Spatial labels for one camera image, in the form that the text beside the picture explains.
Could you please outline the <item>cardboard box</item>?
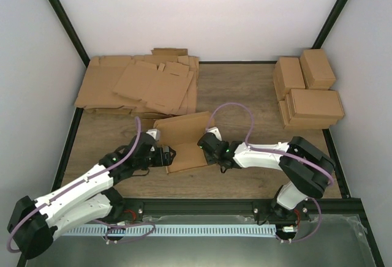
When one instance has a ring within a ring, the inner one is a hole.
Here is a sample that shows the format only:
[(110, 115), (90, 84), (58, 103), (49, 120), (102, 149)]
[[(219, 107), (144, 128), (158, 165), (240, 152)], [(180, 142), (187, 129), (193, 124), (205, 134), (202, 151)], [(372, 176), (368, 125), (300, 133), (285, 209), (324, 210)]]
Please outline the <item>cardboard box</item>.
[(208, 165), (197, 143), (204, 135), (210, 117), (211, 112), (204, 111), (155, 121), (153, 127), (160, 131), (159, 144), (176, 151), (174, 161), (166, 167), (167, 174)]

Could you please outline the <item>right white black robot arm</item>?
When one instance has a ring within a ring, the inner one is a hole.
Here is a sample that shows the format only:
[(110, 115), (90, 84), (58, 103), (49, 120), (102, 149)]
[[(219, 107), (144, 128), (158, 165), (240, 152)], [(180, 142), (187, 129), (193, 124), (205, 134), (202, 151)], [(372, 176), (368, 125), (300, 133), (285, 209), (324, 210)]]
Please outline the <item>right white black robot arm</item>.
[(245, 141), (223, 141), (219, 133), (210, 130), (197, 145), (207, 163), (218, 164), (222, 173), (249, 167), (285, 173), (288, 183), (279, 188), (268, 210), (278, 220), (288, 219), (303, 200), (322, 198), (333, 183), (335, 162), (302, 137), (276, 145), (251, 145)]

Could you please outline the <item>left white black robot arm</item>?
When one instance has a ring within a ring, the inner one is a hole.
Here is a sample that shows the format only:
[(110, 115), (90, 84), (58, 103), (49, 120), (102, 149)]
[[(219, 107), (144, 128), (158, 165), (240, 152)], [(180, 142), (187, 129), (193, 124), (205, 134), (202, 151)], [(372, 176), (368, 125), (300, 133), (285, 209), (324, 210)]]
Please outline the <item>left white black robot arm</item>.
[(119, 220), (125, 213), (124, 199), (114, 188), (131, 178), (137, 170), (169, 166), (176, 151), (158, 145), (158, 132), (149, 130), (133, 137), (101, 158), (92, 169), (42, 197), (19, 199), (13, 209), (7, 231), (17, 252), (30, 260), (44, 253), (63, 233), (92, 220)]

